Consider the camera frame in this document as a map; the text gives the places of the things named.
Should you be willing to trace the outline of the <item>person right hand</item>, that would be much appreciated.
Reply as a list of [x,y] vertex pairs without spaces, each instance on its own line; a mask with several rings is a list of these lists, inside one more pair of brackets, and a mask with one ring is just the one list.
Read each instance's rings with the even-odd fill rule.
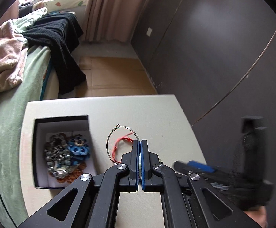
[[257,222],[262,228],[268,227],[267,211],[265,206],[259,206],[258,209],[244,211],[244,213]]

